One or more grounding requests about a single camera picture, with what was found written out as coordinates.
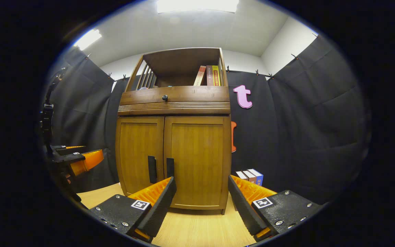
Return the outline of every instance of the cabinet door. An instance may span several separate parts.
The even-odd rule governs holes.
[[[125,195],[152,185],[148,156],[156,159],[157,181],[163,170],[164,117],[119,117],[116,131],[116,163]]]
[[[224,209],[231,169],[229,117],[166,117],[166,158],[174,159],[177,192],[171,206],[186,209]]]

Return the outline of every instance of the black fabric backdrop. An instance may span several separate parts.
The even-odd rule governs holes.
[[[345,59],[316,38],[274,79],[227,74],[234,130],[232,173],[256,169],[262,186],[290,189],[316,203],[336,197],[360,171],[367,148],[367,114],[357,78]],[[245,85],[252,107],[233,89]]]
[[[96,66],[80,49],[72,48],[55,63],[50,74],[61,67],[68,70],[53,91],[55,105],[53,145],[85,145],[87,150],[102,149],[104,160],[77,179],[70,178],[75,192],[86,192],[118,183],[115,162],[115,124],[125,83],[114,80]]]

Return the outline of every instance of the white wall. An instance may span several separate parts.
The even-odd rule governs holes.
[[[230,50],[222,50],[222,53],[224,55],[225,66],[229,66],[229,70],[255,73],[255,71],[258,69],[260,74],[268,75],[268,71],[265,67],[265,64],[263,63],[262,58]],[[136,63],[138,63],[141,55],[142,54],[137,54],[113,61],[100,67],[100,69],[102,69],[107,74],[112,73],[111,78],[114,80],[122,79],[123,75],[129,77],[132,74]],[[140,69],[137,72],[137,75],[141,75],[143,73],[145,64],[146,63],[143,61]]]
[[[298,56],[316,38],[312,33],[318,35],[301,22],[288,17],[281,30],[263,52],[262,60],[267,71],[275,75],[294,59],[291,54]]]
[[[229,70],[255,73],[258,69],[260,74],[268,75],[262,58],[230,50],[222,50],[222,53],[225,66],[229,66]]]

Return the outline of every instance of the wooden floor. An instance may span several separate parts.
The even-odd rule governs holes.
[[[93,208],[113,195],[123,195],[114,184],[78,195],[87,208]],[[152,244],[184,247],[243,247],[255,243],[228,195],[225,215],[220,210],[184,210],[171,208]]]

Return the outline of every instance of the book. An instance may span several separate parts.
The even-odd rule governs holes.
[[[262,186],[262,184],[263,184],[263,174],[261,174],[260,172],[254,170],[254,169],[248,169],[248,172],[251,172],[252,175],[256,176],[257,177],[256,184]]]
[[[248,181],[248,178],[245,176],[245,174],[243,174],[243,172],[236,172],[236,173],[239,178]]]
[[[223,73],[221,65],[222,65],[222,62],[221,62],[221,60],[219,60],[219,66],[218,67],[219,67],[219,75],[220,75],[220,85],[223,86],[223,84],[224,84],[224,73]]]
[[[213,86],[213,66],[207,65],[207,86]]]
[[[199,68],[199,71],[197,73],[196,79],[194,80],[194,85],[193,86],[200,86],[202,83],[202,79],[204,78],[204,74],[205,74],[205,69],[207,67],[205,66],[201,66]]]
[[[255,184],[255,182],[257,181],[257,177],[252,175],[251,172],[248,172],[247,170],[244,170],[243,173],[248,177],[248,181]]]
[[[213,66],[213,85],[220,86],[219,67]]]

